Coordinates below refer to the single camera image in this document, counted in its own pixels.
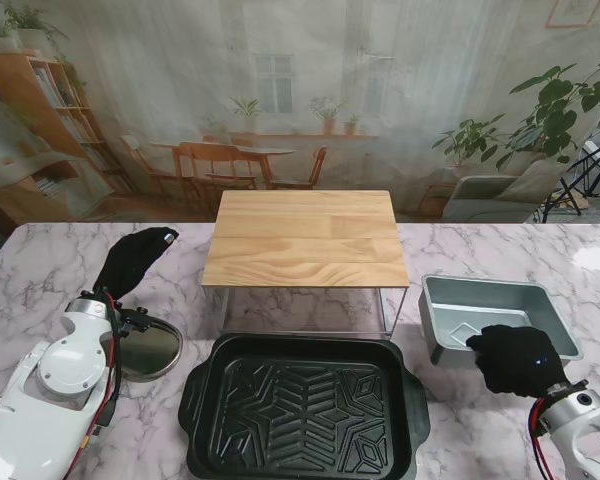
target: silver metal tray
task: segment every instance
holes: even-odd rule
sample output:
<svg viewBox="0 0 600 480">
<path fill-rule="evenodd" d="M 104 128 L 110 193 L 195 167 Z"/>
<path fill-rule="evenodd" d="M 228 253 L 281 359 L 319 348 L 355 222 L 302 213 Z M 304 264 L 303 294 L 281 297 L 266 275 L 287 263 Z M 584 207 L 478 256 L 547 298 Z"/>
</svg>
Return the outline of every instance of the silver metal tray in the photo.
<svg viewBox="0 0 600 480">
<path fill-rule="evenodd" d="M 420 317 L 435 365 L 476 368 L 465 342 L 488 325 L 538 328 L 549 335 L 563 365 L 582 358 L 542 285 L 425 275 L 422 287 Z"/>
</svg>

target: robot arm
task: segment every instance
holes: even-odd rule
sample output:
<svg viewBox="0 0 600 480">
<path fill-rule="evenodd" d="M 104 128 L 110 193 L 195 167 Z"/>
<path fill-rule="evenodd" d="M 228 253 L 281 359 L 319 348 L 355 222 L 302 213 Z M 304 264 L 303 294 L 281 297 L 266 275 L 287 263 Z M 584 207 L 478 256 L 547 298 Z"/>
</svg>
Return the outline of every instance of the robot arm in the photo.
<svg viewBox="0 0 600 480">
<path fill-rule="evenodd" d="M 96 424 L 109 424 L 121 378 L 116 339 L 151 323 L 146 311 L 123 310 L 114 300 L 135 288 L 177 237 L 168 228 L 123 237 L 107 256 L 95 293 L 82 292 L 62 314 L 68 334 L 38 343 L 22 358 L 0 395 L 0 480 L 66 478 Z"/>
<path fill-rule="evenodd" d="M 586 380 L 568 382 L 549 337 L 531 327 L 496 325 L 485 327 L 467 345 L 476 351 L 489 390 L 539 399 L 530 412 L 534 453 L 539 448 L 535 437 L 548 433 L 569 480 L 600 480 L 600 450 L 587 456 L 578 448 L 580 437 L 600 433 L 600 395 L 586 387 Z"/>
<path fill-rule="evenodd" d="M 578 438 L 590 433 L 600 433 L 600 395 L 587 389 L 586 382 L 570 386 L 559 400 L 544 409 L 539 417 L 540 432 L 551 435 L 564 460 L 567 478 L 600 480 L 600 450 L 587 456 L 578 449 Z"/>
</svg>

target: red cable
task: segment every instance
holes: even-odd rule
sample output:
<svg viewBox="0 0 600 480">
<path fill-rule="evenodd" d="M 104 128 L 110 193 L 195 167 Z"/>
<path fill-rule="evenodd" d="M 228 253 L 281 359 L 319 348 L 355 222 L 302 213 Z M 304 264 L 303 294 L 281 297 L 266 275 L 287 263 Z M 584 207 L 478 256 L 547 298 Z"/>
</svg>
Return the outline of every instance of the red cable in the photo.
<svg viewBox="0 0 600 480">
<path fill-rule="evenodd" d="M 111 307 L 115 311 L 115 305 L 113 302 L 113 298 L 108 293 L 107 293 L 107 296 L 109 297 L 109 300 L 111 301 Z M 104 394 L 104 399 L 102 400 L 100 407 L 96 411 L 96 414 L 94 415 L 93 420 L 91 420 L 91 424 L 89 425 L 89 428 L 87 429 L 87 433 L 86 433 L 85 437 L 91 436 L 91 433 L 93 432 L 96 422 L 98 421 L 98 418 L 100 418 L 100 415 L 102 414 L 102 410 L 104 410 L 105 405 L 109 401 L 109 396 L 111 395 L 111 372 L 113 371 L 113 358 L 114 358 L 113 354 L 114 354 L 114 342 L 113 342 L 113 338 L 112 338 L 111 344 L 109 346 L 109 365 L 110 365 L 110 367 L 109 367 L 109 376 L 107 378 L 107 390 Z M 69 470 L 67 470 L 67 473 L 64 475 L 64 477 L 62 477 L 62 480 L 66 480 L 67 477 L 69 477 L 69 474 L 73 471 L 73 468 L 75 467 L 76 463 L 78 463 L 78 459 L 82 455 L 82 452 L 84 451 L 85 447 L 86 447 L 86 445 L 84 447 L 80 447 L 78 449 L 75 457 L 73 457 L 73 460 L 71 461 L 71 465 L 69 465 Z"/>
<path fill-rule="evenodd" d="M 536 406 L 536 408 L 533 412 L 533 416 L 531 417 L 531 426 L 534 431 L 536 429 L 536 425 L 538 424 L 538 417 L 540 416 L 540 408 L 542 407 L 542 405 L 544 404 L 545 401 L 546 401 L 546 398 L 541 398 L 538 401 L 538 405 Z M 544 469 L 546 470 L 547 475 L 549 476 L 549 480 L 553 480 L 553 475 L 551 475 L 551 470 L 549 470 L 549 465 L 547 464 L 547 460 L 544 458 L 544 453 L 542 452 L 542 448 L 540 447 L 540 442 L 538 441 L 538 437 L 533 437 L 532 441 L 535 443 L 536 448 L 538 449 L 538 455 L 540 456 L 540 460 L 542 461 L 542 464 L 544 465 Z"/>
</svg>

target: screw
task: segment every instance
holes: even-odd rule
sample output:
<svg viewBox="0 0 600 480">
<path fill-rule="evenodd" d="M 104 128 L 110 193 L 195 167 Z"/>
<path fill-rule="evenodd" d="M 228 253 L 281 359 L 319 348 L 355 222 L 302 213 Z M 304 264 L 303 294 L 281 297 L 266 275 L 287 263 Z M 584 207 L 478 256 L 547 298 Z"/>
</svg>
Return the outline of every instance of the screw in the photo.
<svg viewBox="0 0 600 480">
<path fill-rule="evenodd" d="M 578 402 L 582 405 L 589 406 L 593 403 L 593 400 L 591 400 L 591 397 L 586 393 L 581 393 L 578 395 Z"/>
</svg>

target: backdrop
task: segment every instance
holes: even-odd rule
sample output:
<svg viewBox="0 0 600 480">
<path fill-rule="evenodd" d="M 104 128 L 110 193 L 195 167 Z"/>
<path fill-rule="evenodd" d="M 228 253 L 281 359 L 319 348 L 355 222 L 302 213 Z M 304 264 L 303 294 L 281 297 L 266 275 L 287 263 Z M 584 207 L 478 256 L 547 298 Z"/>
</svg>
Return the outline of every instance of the backdrop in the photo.
<svg viewBox="0 0 600 480">
<path fill-rule="evenodd" d="M 600 0 L 48 0 L 0 2 L 4 20 L 3 231 L 205 220 L 229 188 L 386 189 L 400 219 L 524 221 L 600 118 Z M 533 115 L 512 147 L 566 99 L 559 151 Z"/>
</svg>

